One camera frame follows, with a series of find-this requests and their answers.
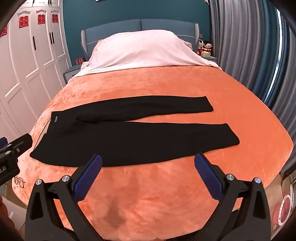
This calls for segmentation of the red box on nightstand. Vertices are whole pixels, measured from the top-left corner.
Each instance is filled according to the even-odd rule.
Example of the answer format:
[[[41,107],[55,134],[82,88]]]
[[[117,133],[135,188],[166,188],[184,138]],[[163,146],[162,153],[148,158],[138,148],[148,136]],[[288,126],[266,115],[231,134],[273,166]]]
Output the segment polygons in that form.
[[[75,60],[76,65],[81,65],[85,61],[84,57],[77,58]]]

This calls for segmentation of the doll figurines pair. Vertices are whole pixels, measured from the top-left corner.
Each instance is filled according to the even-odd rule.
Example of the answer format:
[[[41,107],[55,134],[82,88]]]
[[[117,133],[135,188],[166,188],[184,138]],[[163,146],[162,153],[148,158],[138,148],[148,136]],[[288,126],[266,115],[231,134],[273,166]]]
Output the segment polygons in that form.
[[[198,42],[197,54],[202,57],[210,57],[212,52],[212,44],[209,41],[203,41],[202,39]]]

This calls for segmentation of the orange plush bed blanket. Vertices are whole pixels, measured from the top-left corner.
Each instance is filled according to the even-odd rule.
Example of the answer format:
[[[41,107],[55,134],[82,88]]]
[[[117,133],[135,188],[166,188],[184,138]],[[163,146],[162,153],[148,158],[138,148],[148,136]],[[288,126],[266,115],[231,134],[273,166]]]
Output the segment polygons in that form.
[[[202,152],[225,173],[269,185],[293,150],[273,112],[212,67],[129,69],[76,77],[31,130],[39,159],[20,156],[15,195],[71,175],[94,154],[103,167],[80,208],[107,240],[152,240],[200,229],[213,200],[194,167]]]

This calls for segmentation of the pink round object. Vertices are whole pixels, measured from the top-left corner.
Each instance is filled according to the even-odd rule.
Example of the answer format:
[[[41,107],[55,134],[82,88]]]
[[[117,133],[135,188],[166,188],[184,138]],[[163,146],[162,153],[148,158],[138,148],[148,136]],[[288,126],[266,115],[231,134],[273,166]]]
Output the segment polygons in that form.
[[[289,188],[283,194],[282,201],[277,204],[273,212],[273,226],[275,227],[283,226],[292,212],[294,204],[293,185],[290,184]]]

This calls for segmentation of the grey curtain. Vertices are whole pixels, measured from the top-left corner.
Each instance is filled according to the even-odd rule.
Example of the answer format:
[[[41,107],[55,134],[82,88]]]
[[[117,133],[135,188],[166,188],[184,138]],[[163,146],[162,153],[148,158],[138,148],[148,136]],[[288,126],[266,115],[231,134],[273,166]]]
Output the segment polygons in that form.
[[[295,138],[295,34],[272,1],[210,1],[214,54]]]

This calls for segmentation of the black pants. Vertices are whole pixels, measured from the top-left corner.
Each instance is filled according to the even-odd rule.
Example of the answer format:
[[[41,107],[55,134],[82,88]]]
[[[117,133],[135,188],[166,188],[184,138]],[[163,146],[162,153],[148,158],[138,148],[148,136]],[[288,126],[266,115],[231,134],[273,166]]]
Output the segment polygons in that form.
[[[136,96],[53,111],[30,157],[81,167],[94,155],[104,167],[159,163],[238,145],[226,123],[143,123],[156,115],[212,112],[207,97]]]

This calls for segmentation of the white wardrobe with red decals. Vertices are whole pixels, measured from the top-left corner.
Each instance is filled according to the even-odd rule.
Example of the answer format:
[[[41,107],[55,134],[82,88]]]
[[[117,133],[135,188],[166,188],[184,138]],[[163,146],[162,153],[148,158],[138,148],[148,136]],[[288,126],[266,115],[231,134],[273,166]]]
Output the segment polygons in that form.
[[[1,32],[1,137],[31,131],[70,66],[62,1],[25,1]]]

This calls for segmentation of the grey left nightstand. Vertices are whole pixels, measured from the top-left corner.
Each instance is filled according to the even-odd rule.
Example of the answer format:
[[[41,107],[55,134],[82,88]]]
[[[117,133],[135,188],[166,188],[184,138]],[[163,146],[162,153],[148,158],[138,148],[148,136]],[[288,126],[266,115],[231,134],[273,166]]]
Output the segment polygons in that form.
[[[74,76],[76,75],[81,69],[81,64],[79,65],[75,65],[75,66],[72,66],[71,68],[69,68],[68,70],[66,70],[64,73],[63,73],[63,77],[64,77],[64,80],[66,82],[66,84],[69,82],[69,80]]]

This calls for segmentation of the white pillow cover sheet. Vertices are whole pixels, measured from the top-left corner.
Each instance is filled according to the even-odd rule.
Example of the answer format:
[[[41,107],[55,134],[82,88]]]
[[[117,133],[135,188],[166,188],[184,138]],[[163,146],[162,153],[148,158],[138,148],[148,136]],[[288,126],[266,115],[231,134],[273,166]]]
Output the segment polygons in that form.
[[[95,45],[75,77],[118,70],[163,66],[209,66],[220,69],[167,30],[117,33]]]

